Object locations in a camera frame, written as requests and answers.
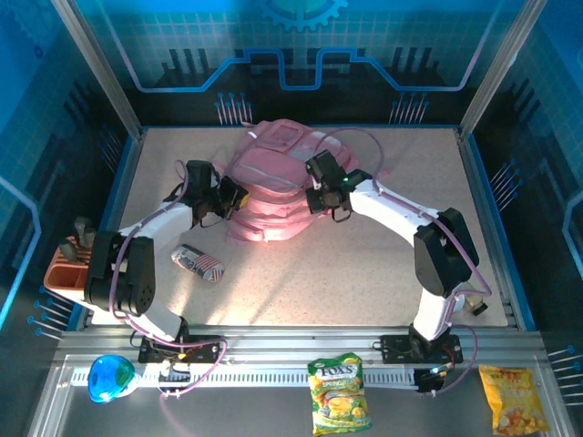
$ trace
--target green chip bag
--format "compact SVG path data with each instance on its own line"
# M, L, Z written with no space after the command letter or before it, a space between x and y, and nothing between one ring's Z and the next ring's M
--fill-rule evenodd
M364 398L363 361L357 355L313 361L308 372L314 436L372 427Z

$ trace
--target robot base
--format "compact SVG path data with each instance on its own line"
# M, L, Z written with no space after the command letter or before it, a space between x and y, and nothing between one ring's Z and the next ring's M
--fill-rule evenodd
M412 338L409 335L383 335L378 350L383 354L383 364L446 364L454 356L455 363L464 361L459 338L456 335L447 335L434 348L423 356L415 353Z
M181 318L180 330L177 343L197 343L199 341L221 339L218 335L190 335L189 324ZM139 347L138 362L145 363L160 363L169 357L169 354L175 354L179 351L177 348L170 348L160 343L156 343L152 339L144 337ZM210 344L201 346L193 350L192 353L187 353L187 356L179 362L184 363L202 363L213 364L217 361L220 354L219 344Z

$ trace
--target orange container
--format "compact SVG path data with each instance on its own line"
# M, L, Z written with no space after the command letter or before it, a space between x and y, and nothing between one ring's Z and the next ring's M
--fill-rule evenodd
M54 292L83 291L87 281L87 271L91 250L79 247L74 237L67 237L77 248L77 257L86 264L73 264L66 260L57 249L45 274L45 287Z

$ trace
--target speckled work surface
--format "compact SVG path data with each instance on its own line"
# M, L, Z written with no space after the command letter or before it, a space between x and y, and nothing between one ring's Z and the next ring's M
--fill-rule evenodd
M384 144L389 175L382 182L388 188L427 207L451 206L464 214L480 269L495 295L481 316L456 314L456 320L506 325L453 131L370 130ZM147 216L177 185L175 159L224 162L245 132L243 128L150 129L122 226ZM354 148L362 169L372 171L379 154L369 138L358 132L337 137ZM208 225L214 220L212 216L204 221ZM170 253L182 243L222 261L223 278L209 283L174 265ZM288 241L244 246L227 243L225 223L195 228L158 253L156 282L157 297L191 324L403 326L413 320L421 296L412 248L389 229L356 215L343 224L323 218Z

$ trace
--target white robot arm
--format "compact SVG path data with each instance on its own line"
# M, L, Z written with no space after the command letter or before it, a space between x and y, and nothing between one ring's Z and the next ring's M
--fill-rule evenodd
M232 179L220 179L210 162L189 161L185 169L186 187L179 184L151 216L117 232L97 234L84 291L85 302L94 308L113 312L165 341L179 340L188 324L156 299L155 254L210 212L229 219L248 197L245 188Z
M122 314L126 322L139 326L151 336L169 341L179 341L180 333L188 330L188 324L156 299L155 253L196 226L209 212L228 219L233 211L244 206L248 196L231 179L219 179L209 162L189 161L187 168L189 189L179 203L143 226L140 222L118 232L97 235L85 288L85 300L102 310L110 310L109 300L114 290L114 313ZM410 326L410 341L417 357L429 355L449 333L446 319L455 292L469 279L471 270L428 216L446 224L477 265L476 249L461 214L451 208L439 212L415 204L388 188L375 186L372 177L361 170L347 175L327 151L308 160L306 169L314 182L314 188L306 191L313 213L330 209L332 218L338 222L347 219L336 219L338 208L349 214L362 214L393 230L413 246L415 272L423 289L419 311ZM161 208L167 208L175 197L174 193L170 195ZM136 226L141 229L133 235L119 266L119 279L112 288L119 249Z
M479 262L461 213L453 208L440 212L416 204L375 183L361 170L347 175L328 151L309 159L306 169L314 185L306 191L312 213L331 209L334 221L342 222L355 212L378 221L413 246L415 274L423 289L409 340L416 358L430 355L446 341L448 317L458 299L456 292L472 274L462 254L435 222L448 228L475 266ZM349 215L336 219L338 208L349 211Z

